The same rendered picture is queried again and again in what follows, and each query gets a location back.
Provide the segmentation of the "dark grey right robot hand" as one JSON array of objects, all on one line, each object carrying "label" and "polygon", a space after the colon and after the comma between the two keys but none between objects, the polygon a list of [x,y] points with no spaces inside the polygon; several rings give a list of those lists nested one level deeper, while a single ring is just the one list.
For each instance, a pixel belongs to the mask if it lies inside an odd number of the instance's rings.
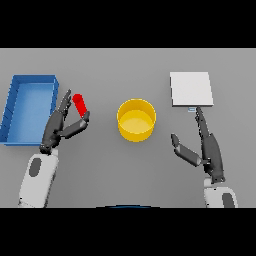
[{"label": "dark grey right robot hand", "polygon": [[204,172],[211,177],[212,184],[224,182],[224,166],[220,147],[214,134],[209,132],[206,119],[200,107],[196,108],[195,120],[199,129],[202,155],[199,156],[196,152],[184,146],[177,135],[172,134],[171,141],[174,153],[194,167],[202,165]]}]

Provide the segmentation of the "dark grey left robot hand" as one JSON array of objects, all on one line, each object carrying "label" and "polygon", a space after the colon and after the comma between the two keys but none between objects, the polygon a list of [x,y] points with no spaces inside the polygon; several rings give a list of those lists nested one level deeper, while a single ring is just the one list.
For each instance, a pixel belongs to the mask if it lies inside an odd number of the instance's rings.
[{"label": "dark grey left robot hand", "polygon": [[64,127],[69,108],[74,104],[72,98],[71,90],[68,90],[62,98],[60,106],[49,117],[39,146],[39,151],[42,154],[50,155],[52,150],[59,145],[62,138],[70,139],[87,128],[90,118],[90,112],[88,110],[83,118],[79,115],[80,119],[78,121]]}]

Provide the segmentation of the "red beaker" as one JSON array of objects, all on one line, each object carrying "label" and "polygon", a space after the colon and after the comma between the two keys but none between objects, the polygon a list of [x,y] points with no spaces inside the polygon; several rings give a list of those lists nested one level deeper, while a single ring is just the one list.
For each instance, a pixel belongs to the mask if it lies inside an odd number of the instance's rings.
[{"label": "red beaker", "polygon": [[85,113],[87,112],[87,108],[86,108],[83,96],[81,94],[74,94],[72,101],[75,104],[75,107],[80,117],[83,118]]}]

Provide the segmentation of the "pale square measuring scale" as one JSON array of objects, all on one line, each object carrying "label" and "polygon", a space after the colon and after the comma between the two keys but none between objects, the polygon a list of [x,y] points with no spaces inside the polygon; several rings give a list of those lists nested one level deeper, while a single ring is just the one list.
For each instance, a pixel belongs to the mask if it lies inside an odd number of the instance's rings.
[{"label": "pale square measuring scale", "polygon": [[213,94],[208,72],[171,72],[173,107],[212,107]]}]

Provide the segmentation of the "yellow bowl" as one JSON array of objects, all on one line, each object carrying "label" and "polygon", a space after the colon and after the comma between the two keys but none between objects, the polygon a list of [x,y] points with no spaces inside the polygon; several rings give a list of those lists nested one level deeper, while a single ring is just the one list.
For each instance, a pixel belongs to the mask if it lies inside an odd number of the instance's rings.
[{"label": "yellow bowl", "polygon": [[132,98],[122,103],[116,114],[119,133],[130,142],[147,140],[156,123],[153,105],[140,98]]}]

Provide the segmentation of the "blue tray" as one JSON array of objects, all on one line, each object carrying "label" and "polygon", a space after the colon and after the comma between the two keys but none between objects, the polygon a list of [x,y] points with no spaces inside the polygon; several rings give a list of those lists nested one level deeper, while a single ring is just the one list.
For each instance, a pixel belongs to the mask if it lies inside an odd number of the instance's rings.
[{"label": "blue tray", "polygon": [[56,107],[55,75],[13,75],[0,123],[0,144],[39,146]]}]

